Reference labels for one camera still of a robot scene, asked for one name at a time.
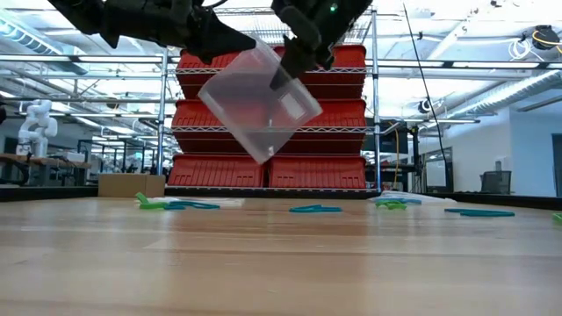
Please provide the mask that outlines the grey door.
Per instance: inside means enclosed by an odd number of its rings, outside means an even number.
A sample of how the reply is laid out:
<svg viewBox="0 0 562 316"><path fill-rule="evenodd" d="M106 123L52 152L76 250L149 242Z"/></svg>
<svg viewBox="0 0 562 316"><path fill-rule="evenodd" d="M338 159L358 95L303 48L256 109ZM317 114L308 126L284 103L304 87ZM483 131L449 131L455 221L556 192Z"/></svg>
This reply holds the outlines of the grey door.
<svg viewBox="0 0 562 316"><path fill-rule="evenodd" d="M552 151L556 196L562 198L562 134L552 135Z"/></svg>

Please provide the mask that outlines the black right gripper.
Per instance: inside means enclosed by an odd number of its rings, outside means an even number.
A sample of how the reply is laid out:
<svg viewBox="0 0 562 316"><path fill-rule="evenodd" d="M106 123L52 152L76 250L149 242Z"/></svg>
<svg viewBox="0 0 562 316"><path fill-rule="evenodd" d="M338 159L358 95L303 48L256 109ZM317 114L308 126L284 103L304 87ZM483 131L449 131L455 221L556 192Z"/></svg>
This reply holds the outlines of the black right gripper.
<svg viewBox="0 0 562 316"><path fill-rule="evenodd" d="M315 24L321 43L314 50L298 38L284 37L285 53L270 82L272 90L279 90L293 79L315 67L331 69L333 47L353 27L357 19L371 6L373 0L319 0L315 7Z"/></svg>

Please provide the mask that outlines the teal rubber band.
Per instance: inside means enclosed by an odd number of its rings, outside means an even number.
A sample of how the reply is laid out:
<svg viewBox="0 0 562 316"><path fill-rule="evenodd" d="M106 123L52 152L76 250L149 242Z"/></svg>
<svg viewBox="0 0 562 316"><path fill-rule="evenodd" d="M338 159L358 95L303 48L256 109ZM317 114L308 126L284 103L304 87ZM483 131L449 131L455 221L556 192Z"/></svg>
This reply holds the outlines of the teal rubber band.
<svg viewBox="0 0 562 316"><path fill-rule="evenodd" d="M219 205L200 203L194 201L172 201L167 203L164 207L165 210L185 210L186 208L194 208L200 210L216 210L219 209Z"/></svg>
<svg viewBox="0 0 562 316"><path fill-rule="evenodd" d="M445 208L445 212L458 213L466 217L481 217L481 218L501 218L501 217L514 217L513 212L496 211L496 210L482 210L482 209L462 209L462 208Z"/></svg>
<svg viewBox="0 0 562 316"><path fill-rule="evenodd" d="M332 213L332 212L342 212L341 207L337 206L325 206L325 205L306 205L297 206L289 209L291 213Z"/></svg>

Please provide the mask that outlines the grey mesh office chair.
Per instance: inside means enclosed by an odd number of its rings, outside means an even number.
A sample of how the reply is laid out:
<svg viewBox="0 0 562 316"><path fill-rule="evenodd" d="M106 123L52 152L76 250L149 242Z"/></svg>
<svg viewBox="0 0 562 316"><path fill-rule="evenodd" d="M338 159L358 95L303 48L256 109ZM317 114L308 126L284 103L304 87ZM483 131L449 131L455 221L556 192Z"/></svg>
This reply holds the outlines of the grey mesh office chair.
<svg viewBox="0 0 562 316"><path fill-rule="evenodd" d="M480 176L482 193L511 194L511 171L486 171Z"/></svg>

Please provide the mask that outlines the black framed glass panel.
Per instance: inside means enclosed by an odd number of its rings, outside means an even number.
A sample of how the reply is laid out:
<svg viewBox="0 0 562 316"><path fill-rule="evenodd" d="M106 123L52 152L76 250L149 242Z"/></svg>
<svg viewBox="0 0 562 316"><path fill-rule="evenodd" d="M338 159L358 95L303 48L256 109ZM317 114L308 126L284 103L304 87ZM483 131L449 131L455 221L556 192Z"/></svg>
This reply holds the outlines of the black framed glass panel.
<svg viewBox="0 0 562 316"><path fill-rule="evenodd" d="M422 173L425 190L430 193L451 193L454 191L452 148L435 150L422 156Z"/></svg>

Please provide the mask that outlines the small cardboard box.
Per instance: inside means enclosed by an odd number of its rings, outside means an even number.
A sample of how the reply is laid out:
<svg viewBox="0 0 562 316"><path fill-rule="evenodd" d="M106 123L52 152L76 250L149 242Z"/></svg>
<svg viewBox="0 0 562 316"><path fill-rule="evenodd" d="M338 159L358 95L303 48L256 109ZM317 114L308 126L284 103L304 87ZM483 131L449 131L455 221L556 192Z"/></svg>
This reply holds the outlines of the small cardboard box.
<svg viewBox="0 0 562 316"><path fill-rule="evenodd" d="M98 178L97 194L101 198L134 198L142 193L148 198L164 196L165 176L149 174L113 173Z"/></svg>

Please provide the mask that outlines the clear plastic zip bag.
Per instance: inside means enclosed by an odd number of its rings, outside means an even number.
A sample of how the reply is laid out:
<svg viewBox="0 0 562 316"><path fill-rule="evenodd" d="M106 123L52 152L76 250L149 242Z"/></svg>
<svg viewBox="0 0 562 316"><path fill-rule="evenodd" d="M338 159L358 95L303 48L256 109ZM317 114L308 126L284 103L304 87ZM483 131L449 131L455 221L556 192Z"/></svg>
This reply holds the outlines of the clear plastic zip bag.
<svg viewBox="0 0 562 316"><path fill-rule="evenodd" d="M431 197L422 194L415 194L403 191L393 191L393 190L386 190L383 191L378 197L371 197L370 201L374 202L375 198L412 198L412 199L419 199L422 201L422 205L424 204L432 204L432 205L453 205L456 203L454 199L450 198L442 198L442 197Z"/></svg>
<svg viewBox="0 0 562 316"><path fill-rule="evenodd" d="M260 164L322 114L305 85L282 69L281 57L261 40L209 79L198 97Z"/></svg>

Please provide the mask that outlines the blue rubber band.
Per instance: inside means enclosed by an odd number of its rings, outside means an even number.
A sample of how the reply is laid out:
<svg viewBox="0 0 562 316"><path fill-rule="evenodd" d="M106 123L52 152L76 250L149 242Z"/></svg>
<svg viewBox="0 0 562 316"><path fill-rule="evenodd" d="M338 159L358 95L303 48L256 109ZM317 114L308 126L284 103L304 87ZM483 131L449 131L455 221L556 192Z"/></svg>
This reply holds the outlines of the blue rubber band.
<svg viewBox="0 0 562 316"><path fill-rule="evenodd" d="M375 198L373 200L375 204L412 204L412 205L421 205L422 201L419 199L412 199L412 198L403 198L403 197L382 197L382 198Z"/></svg>

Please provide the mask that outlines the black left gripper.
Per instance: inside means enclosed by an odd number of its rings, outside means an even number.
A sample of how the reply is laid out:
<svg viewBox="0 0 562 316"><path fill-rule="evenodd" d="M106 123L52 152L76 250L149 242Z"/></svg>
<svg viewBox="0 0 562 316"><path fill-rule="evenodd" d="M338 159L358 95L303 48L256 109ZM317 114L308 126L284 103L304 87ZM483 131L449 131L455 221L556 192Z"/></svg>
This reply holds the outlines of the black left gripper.
<svg viewBox="0 0 562 316"><path fill-rule="evenodd" d="M222 23L214 11L192 0L107 0L101 37L113 48L125 36L160 47L185 47L204 64L256 47L256 41Z"/></svg>

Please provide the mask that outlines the black aluminium table frame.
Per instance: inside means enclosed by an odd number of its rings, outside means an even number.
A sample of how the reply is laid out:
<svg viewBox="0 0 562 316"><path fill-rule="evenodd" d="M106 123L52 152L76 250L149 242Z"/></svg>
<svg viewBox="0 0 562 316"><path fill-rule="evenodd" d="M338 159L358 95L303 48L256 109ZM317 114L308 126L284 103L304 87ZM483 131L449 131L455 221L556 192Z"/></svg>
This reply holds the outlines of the black aluminium table frame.
<svg viewBox="0 0 562 316"><path fill-rule="evenodd" d="M196 188L168 187L164 193L173 197L215 198L311 198L311 199L366 199L378 195L375 190L337 189L269 189L269 188ZM42 199L93 198L97 188L82 187L17 187L0 188L0 202ZM434 198L451 198L458 202L484 205L502 205L533 209L562 211L562 197L529 197L493 195L485 193L434 193Z"/></svg>

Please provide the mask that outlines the wood top rolling workbench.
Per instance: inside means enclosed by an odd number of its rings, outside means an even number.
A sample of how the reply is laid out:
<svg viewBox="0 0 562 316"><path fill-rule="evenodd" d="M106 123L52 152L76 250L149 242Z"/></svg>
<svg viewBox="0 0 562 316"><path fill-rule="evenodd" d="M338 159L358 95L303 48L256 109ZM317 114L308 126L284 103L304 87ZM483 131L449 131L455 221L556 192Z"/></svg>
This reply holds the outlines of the wood top rolling workbench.
<svg viewBox="0 0 562 316"><path fill-rule="evenodd" d="M87 162L72 162L62 156L35 157L0 154L0 184L32 187L75 187L86 184Z"/></svg>

